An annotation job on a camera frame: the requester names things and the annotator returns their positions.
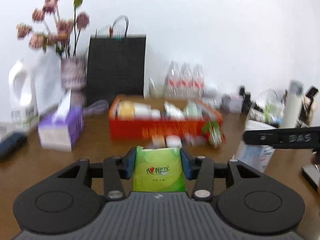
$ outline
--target tissue pack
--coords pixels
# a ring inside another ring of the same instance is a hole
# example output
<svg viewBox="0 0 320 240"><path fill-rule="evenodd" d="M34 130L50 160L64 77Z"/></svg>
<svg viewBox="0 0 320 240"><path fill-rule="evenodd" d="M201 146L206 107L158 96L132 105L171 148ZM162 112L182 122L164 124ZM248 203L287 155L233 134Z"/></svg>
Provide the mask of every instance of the tissue pack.
<svg viewBox="0 0 320 240"><path fill-rule="evenodd" d="M38 134L43 148L71 151L83 130L82 108L71 107L65 120L47 115L38 125Z"/></svg>

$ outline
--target red cardboard box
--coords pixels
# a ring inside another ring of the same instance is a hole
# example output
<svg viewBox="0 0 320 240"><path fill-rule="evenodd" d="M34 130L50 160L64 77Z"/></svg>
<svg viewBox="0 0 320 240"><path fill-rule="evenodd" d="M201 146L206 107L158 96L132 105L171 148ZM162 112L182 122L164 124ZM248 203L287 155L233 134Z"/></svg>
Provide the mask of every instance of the red cardboard box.
<svg viewBox="0 0 320 240"><path fill-rule="evenodd" d="M118 119L116 111L120 102L132 101L151 105L152 109L158 109L164 112L164 102L168 101L183 110L187 100L173 100L168 98L143 98L142 96L125 96L119 95L113 101L109 110L109 127L112 140L149 140L154 135L178 135L184 137L186 133L191 135L201 135L201 128L205 120L153 120L153 119ZM215 109L210 109L217 116L219 125L222 125L222 115Z"/></svg>

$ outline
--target white wall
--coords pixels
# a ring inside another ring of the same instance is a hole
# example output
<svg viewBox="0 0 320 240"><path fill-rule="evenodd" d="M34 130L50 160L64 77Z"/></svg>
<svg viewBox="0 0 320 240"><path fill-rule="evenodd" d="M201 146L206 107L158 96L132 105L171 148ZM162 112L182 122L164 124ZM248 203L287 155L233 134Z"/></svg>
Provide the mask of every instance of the white wall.
<svg viewBox="0 0 320 240"><path fill-rule="evenodd" d="M58 58L34 52L28 39L15 38L16 24L31 23L34 8L43 1L0 0L1 121L10 120L10 108L3 105L9 102L7 76L18 58L36 69L41 111L62 95ZM59 10L72 18L72 1L61 0ZM84 0L82 10L90 15L79 40L82 51L96 28L120 14L129 17L129 33L147 34L146 80L163 80L174 59L201 63L206 80L223 92L244 84L256 96L268 88L286 88L292 78L302 80L306 89L320 87L320 0ZM48 21L53 28L53 19Z"/></svg>

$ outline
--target vase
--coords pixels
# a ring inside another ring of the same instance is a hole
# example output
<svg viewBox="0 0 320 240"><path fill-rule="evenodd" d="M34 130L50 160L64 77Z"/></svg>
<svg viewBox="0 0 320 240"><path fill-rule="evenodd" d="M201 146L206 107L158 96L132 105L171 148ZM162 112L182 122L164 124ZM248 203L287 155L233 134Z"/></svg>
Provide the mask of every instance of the vase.
<svg viewBox="0 0 320 240"><path fill-rule="evenodd" d="M87 83L87 68L84 58L71 57L61 59L61 87L69 90L81 90Z"/></svg>

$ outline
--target wooden table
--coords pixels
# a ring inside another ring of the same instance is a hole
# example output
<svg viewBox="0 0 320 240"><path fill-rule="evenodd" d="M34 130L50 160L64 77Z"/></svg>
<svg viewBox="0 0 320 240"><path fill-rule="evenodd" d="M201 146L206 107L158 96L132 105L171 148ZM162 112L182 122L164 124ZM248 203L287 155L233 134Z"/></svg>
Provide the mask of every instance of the wooden table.
<svg viewBox="0 0 320 240"><path fill-rule="evenodd" d="M246 116L223 113L223 130L226 143L219 150L209 147L190 147L194 156L205 155L216 162L226 163L236 152L244 129ZM93 116L85 119L85 129L71 153L42 149L37 132L28 137L28 144L9 159L0 162L0 239L13 238L20 229L12 213L15 198L28 187L45 179L65 166L80 158L89 158L91 162L124 155L132 146L145 146L146 141L112 142L109 138L107 115ZM298 233L307 240L320 237L320 218L317 205L317 193L300 174L300 168L309 164L310 150L276 150L267 167L266 174L291 187L304 199L306 210L300 223ZM215 182L215 194L223 191L222 179ZM188 191L194 182L188 182ZM132 189L132 181L124 181L126 192ZM102 179L93 179L92 188L103 194Z"/></svg>

